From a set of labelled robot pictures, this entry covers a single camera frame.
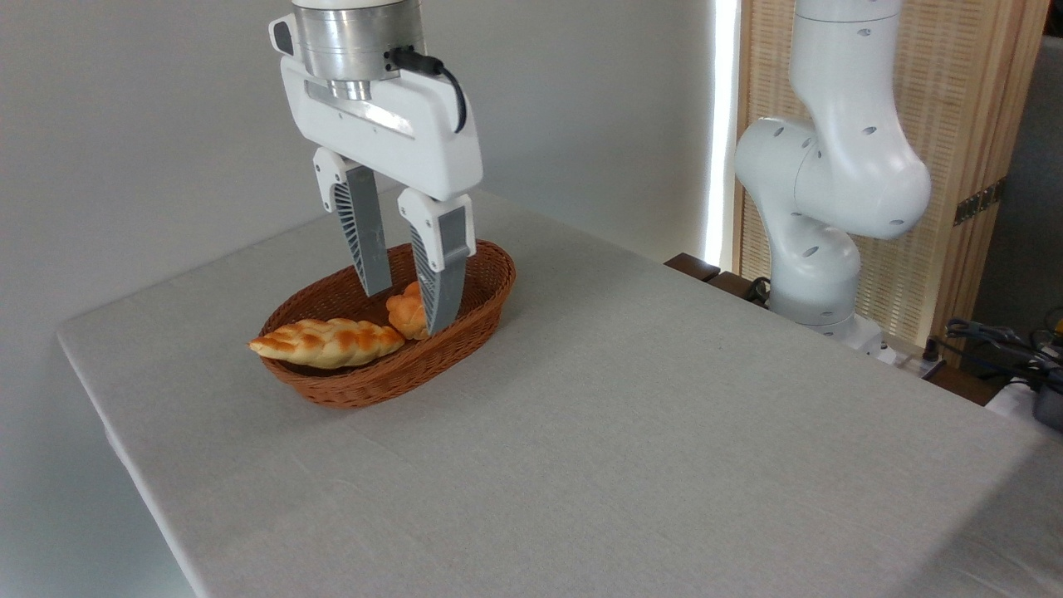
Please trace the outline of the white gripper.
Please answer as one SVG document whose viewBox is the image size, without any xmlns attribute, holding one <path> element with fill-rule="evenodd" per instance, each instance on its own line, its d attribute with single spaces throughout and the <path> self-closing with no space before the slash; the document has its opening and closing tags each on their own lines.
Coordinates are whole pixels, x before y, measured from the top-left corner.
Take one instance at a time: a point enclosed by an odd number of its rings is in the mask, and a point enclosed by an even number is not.
<svg viewBox="0 0 1063 598">
<path fill-rule="evenodd" d="M 476 253 L 465 193 L 482 181 L 483 161 L 465 93 L 445 76 L 396 63 L 396 54 L 423 52 L 421 16 L 288 14 L 268 31 L 296 127 L 320 146 L 316 182 L 340 220 L 365 295 L 392 287 L 376 172 L 414 187 L 398 197 L 399 211 L 409 223 L 429 334 L 448 328 Z"/>
</svg>

